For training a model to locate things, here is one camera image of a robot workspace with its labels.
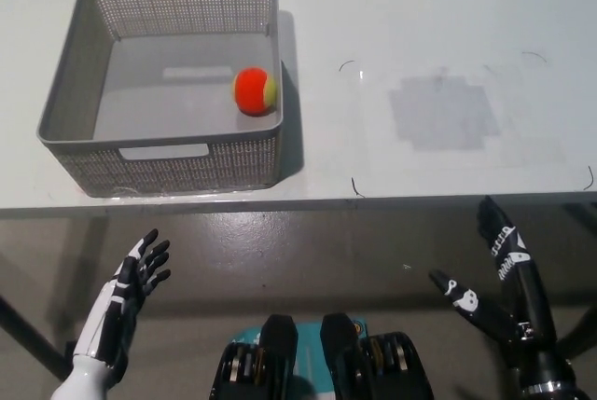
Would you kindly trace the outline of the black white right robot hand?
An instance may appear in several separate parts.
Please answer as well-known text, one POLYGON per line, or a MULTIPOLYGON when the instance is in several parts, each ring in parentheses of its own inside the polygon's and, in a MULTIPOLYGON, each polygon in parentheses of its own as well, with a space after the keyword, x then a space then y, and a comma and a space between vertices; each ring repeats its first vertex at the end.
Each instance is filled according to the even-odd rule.
POLYGON ((479 235, 493 259, 501 304, 479 295, 440 269, 429 278, 455 311, 492 339, 518 378, 522 397, 556 393, 575 376, 557 350, 557 332, 545 286, 520 229, 489 196, 479 203, 479 235))

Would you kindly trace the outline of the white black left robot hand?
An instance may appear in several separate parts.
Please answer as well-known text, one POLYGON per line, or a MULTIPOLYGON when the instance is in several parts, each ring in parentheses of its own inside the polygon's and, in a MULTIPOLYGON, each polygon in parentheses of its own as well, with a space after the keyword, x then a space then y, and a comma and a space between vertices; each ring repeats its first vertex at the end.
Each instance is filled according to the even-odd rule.
POLYGON ((156 288, 172 274, 164 266, 170 258, 170 242, 159 240, 151 229, 124 256, 96 297, 73 349, 116 367, 128 357, 137 316, 156 288))

